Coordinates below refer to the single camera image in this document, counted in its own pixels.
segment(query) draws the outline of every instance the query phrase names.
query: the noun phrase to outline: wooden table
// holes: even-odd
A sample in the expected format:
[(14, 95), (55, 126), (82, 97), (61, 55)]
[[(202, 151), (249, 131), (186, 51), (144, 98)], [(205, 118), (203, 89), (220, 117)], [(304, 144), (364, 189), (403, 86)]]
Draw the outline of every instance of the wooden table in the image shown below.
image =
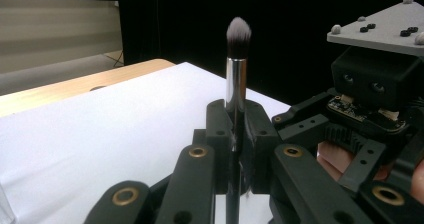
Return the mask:
[(0, 117), (89, 92), (93, 88), (143, 76), (175, 64), (154, 59), (114, 70), (0, 96)]

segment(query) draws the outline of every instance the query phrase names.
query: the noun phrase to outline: white paper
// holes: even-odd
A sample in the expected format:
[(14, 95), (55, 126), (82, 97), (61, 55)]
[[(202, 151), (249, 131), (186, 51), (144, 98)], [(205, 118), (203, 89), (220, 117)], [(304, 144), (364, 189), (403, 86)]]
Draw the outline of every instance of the white paper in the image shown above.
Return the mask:
[[(172, 173), (225, 79), (182, 63), (0, 118), (0, 182), (18, 224), (83, 223), (111, 186)], [(269, 117), (288, 106), (251, 90)], [(225, 223), (218, 196), (215, 223)], [(267, 195), (241, 198), (240, 223), (267, 223)]]

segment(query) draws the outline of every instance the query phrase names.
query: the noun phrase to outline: human hand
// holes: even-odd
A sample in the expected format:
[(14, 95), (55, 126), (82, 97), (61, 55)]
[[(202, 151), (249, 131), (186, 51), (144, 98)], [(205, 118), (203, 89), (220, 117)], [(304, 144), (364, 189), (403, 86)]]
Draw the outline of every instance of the human hand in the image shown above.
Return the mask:
[[(318, 144), (318, 153), (318, 163), (336, 181), (342, 176), (354, 158), (352, 153), (330, 142)], [(385, 180), (389, 173), (390, 166), (381, 166), (374, 179)], [(418, 164), (412, 176), (411, 195), (424, 204), (424, 160)]]

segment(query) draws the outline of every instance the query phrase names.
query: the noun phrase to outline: makeup brush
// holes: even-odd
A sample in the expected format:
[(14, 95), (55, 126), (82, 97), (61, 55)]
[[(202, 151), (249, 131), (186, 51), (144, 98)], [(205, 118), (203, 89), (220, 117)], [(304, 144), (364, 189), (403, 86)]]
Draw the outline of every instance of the makeup brush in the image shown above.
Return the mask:
[(246, 65), (250, 36), (249, 25), (240, 17), (234, 18), (227, 30), (227, 97), (225, 110), (233, 123), (228, 192), (226, 195), (227, 224), (239, 222), (241, 193), (239, 157), (243, 146)]

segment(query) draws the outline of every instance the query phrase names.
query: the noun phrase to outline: brush bristles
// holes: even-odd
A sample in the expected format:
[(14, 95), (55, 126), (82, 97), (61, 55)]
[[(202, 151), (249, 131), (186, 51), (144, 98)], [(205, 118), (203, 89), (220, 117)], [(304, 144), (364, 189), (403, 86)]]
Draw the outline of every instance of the brush bristles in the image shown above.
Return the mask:
[(249, 25), (243, 19), (233, 19), (227, 30), (228, 58), (247, 59), (251, 33)]

